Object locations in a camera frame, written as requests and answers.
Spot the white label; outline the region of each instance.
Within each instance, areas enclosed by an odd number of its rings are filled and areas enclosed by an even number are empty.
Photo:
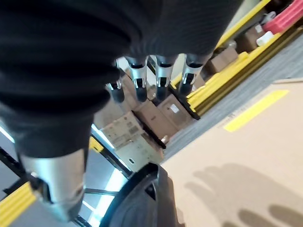
[[[175,114],[179,112],[179,109],[178,109],[178,107],[177,107],[175,104],[172,104],[172,105],[170,106],[170,109],[171,109]]]
[[[255,26],[255,29],[256,29],[256,31],[257,31],[258,33],[260,33],[260,32],[262,32],[262,31],[263,31],[263,28],[262,28],[262,26],[261,26],[261,25],[257,25],[257,26]]]

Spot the black metal frame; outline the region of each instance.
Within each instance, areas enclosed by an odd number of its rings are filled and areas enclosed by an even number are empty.
[[[153,74],[156,75],[156,62],[150,56],[148,56],[148,59],[147,59],[147,67],[153,72]],[[171,84],[169,84],[168,88],[169,88],[170,93],[172,93],[174,95],[174,97],[176,97],[176,99],[187,110],[187,112],[190,114],[190,116],[196,120],[199,120],[200,116],[196,112],[192,111],[192,109],[190,108],[190,105],[187,102],[186,97],[181,97],[178,94],[178,91],[176,89],[174,89],[174,87]]]
[[[117,170],[119,170],[123,176],[125,176],[127,179],[132,175],[132,171],[130,171],[126,166],[124,166],[119,159],[110,151],[108,150],[101,142],[100,140],[98,140],[98,138],[96,136],[94,136],[93,134],[91,134],[91,136],[98,141],[98,143],[101,144],[101,146],[103,147],[103,150],[100,152],[100,154],[107,160],[110,162],[110,164],[112,164]]]

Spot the black plastic part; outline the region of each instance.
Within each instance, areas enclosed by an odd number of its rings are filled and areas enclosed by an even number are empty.
[[[182,84],[182,83],[180,83],[180,85],[179,85],[179,93],[180,93],[180,95],[186,97],[186,96],[189,95],[189,93],[191,92],[192,88],[193,88],[193,85],[191,85],[191,84]]]
[[[109,205],[99,226],[178,227],[172,181],[166,171],[148,163],[134,173]]]
[[[107,190],[102,190],[102,189],[86,188],[84,193],[94,194],[94,195],[112,195],[112,196],[116,196],[118,192],[107,191]]]
[[[144,103],[147,99],[147,89],[146,87],[136,88],[137,99],[139,102]]]
[[[173,55],[173,56],[161,56],[161,55],[156,55],[157,58],[157,64],[161,67],[170,67],[174,65],[178,55]]]
[[[121,87],[120,89],[111,90],[111,94],[115,102],[122,103],[124,101],[125,96],[123,87]]]
[[[156,97],[159,101],[163,101],[167,97],[168,87],[157,87]]]

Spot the metal rack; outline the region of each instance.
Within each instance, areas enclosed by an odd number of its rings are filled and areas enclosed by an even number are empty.
[[[119,159],[109,149],[106,148],[106,146],[101,144],[97,136],[94,135],[93,133],[91,135],[89,148],[92,148],[96,152],[100,153],[127,179],[132,175],[132,171],[130,171],[126,166],[124,166],[119,161]],[[0,161],[4,163],[18,177],[20,177],[9,188],[3,190],[6,193],[6,197],[4,197],[0,201],[0,210],[4,211],[1,212],[1,216],[0,216],[1,227],[7,227],[16,218],[18,218],[18,216],[21,215],[31,204],[33,204],[36,201],[36,197],[31,192],[30,184],[27,181],[26,173],[22,165],[18,161],[16,161],[13,157],[11,157],[1,147],[0,147]],[[106,190],[87,188],[85,190],[85,193],[115,195],[117,192],[109,192]],[[81,227],[91,227],[91,225],[80,215],[78,215],[73,222]]]

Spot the yellow shelf beam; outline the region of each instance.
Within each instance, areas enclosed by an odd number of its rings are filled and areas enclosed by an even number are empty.
[[[204,87],[198,88],[188,96],[188,103],[193,107],[197,108],[203,103],[208,97],[216,92],[220,87],[226,84],[232,79],[237,73],[243,70],[249,63],[255,60],[262,52],[264,52],[271,44],[273,44],[281,34],[275,34],[274,37],[264,46],[260,46],[250,54],[243,52],[239,55],[236,62],[225,68],[223,71],[214,74],[205,84]]]
[[[261,2],[259,2],[258,5],[256,5],[248,14],[246,14],[237,24],[235,24],[233,27],[231,27],[227,32],[225,32],[222,35],[216,48],[221,46],[228,39],[230,39],[243,25],[245,25],[257,13],[259,13],[260,10],[263,9],[269,2],[270,0],[262,0]]]
[[[89,139],[89,149],[100,153],[104,148],[93,137]],[[36,201],[29,182],[15,190],[12,194],[0,201],[0,227],[8,227],[30,205]]]

